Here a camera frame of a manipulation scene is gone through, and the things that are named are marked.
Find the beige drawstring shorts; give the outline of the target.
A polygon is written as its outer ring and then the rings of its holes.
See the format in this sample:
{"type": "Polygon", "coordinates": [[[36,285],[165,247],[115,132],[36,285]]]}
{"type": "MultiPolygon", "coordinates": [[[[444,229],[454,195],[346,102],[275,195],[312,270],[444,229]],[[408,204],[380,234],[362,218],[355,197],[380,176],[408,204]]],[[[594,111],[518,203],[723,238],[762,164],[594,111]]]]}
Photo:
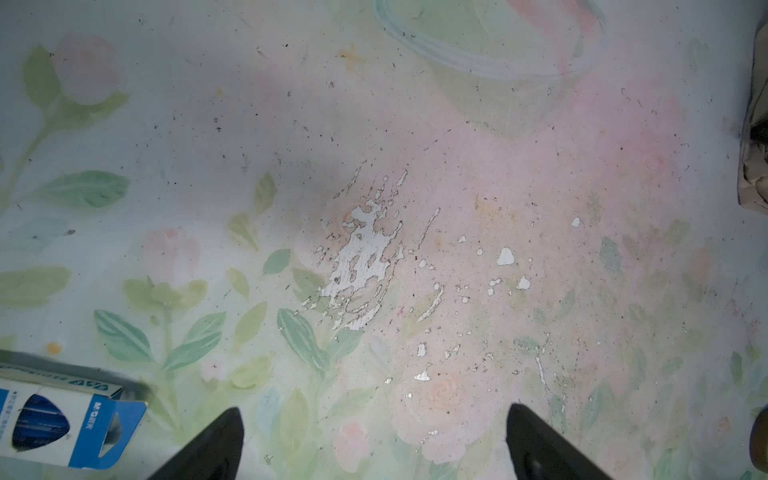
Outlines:
{"type": "Polygon", "coordinates": [[[738,202],[767,215],[767,21],[756,31],[753,43],[749,101],[740,142],[738,202]]]}

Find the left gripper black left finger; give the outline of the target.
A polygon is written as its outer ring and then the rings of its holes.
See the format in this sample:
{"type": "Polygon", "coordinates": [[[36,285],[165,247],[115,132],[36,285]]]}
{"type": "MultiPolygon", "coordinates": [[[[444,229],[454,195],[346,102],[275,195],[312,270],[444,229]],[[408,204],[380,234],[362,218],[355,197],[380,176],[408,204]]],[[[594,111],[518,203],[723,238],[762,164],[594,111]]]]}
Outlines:
{"type": "Polygon", "coordinates": [[[234,480],[243,446],[244,424],[240,409],[228,408],[149,479],[234,480]]]}

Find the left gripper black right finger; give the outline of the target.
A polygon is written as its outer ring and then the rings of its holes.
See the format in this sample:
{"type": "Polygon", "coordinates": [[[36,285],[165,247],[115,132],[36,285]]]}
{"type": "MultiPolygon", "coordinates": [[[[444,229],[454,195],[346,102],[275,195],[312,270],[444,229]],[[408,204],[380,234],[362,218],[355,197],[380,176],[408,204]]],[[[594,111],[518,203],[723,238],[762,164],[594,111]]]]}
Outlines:
{"type": "Polygon", "coordinates": [[[506,444],[518,479],[610,480],[587,456],[529,407],[513,403],[506,444]]]}

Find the white blue paper card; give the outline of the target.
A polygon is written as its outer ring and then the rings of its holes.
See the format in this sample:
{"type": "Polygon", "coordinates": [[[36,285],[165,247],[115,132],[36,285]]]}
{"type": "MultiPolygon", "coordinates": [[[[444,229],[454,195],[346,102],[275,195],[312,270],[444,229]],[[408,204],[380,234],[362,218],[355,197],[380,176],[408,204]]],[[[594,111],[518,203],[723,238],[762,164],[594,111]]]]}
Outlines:
{"type": "Polygon", "coordinates": [[[121,386],[1,364],[1,456],[75,469],[108,470],[146,411],[121,386]]]}

